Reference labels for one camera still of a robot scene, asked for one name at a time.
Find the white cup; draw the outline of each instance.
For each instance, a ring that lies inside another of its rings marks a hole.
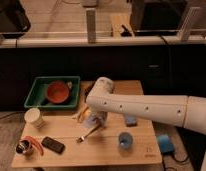
[[[41,112],[38,108],[29,109],[25,113],[24,119],[27,123],[32,124],[36,128],[40,128],[44,124]]]

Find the wooden tabletop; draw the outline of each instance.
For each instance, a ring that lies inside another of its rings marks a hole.
[[[81,95],[78,109],[84,105],[84,89],[90,82],[81,83]],[[115,81],[115,93],[142,94],[139,81]],[[12,161],[13,168],[22,167],[70,167],[70,166],[107,166],[158,164],[162,162],[156,136],[149,120],[138,119],[136,127],[126,127],[122,115],[108,113],[104,128],[90,135],[84,142],[78,144],[76,139],[88,132],[80,123],[72,118],[75,111],[41,111],[45,125],[37,130],[26,124],[22,133],[35,137],[39,142],[45,136],[50,136],[66,146],[62,155],[58,155],[44,148],[44,156],[38,151],[25,157],[15,154]],[[118,135],[129,132],[133,136],[130,150],[118,148]]]
[[[124,25],[130,31],[132,36],[135,36],[130,25],[129,13],[111,13],[110,20],[114,37],[121,37],[121,33],[124,31],[122,25]]]

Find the green plastic bin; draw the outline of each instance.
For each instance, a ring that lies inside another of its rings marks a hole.
[[[62,104],[53,104],[46,100],[45,91],[47,86],[53,81],[64,81],[73,83],[70,92],[70,99]],[[46,76],[36,77],[31,90],[24,103],[25,108],[37,107],[45,110],[70,110],[77,107],[80,93],[80,77],[79,76]]]

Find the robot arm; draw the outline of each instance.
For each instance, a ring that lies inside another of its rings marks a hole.
[[[184,127],[206,135],[206,98],[112,94],[114,82],[99,78],[86,98],[96,112],[130,114],[156,122]],[[202,166],[206,171],[206,154]]]

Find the orange bowl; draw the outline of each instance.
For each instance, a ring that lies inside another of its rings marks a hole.
[[[63,81],[51,82],[46,90],[46,98],[51,103],[62,103],[69,97],[70,91],[67,84]]]

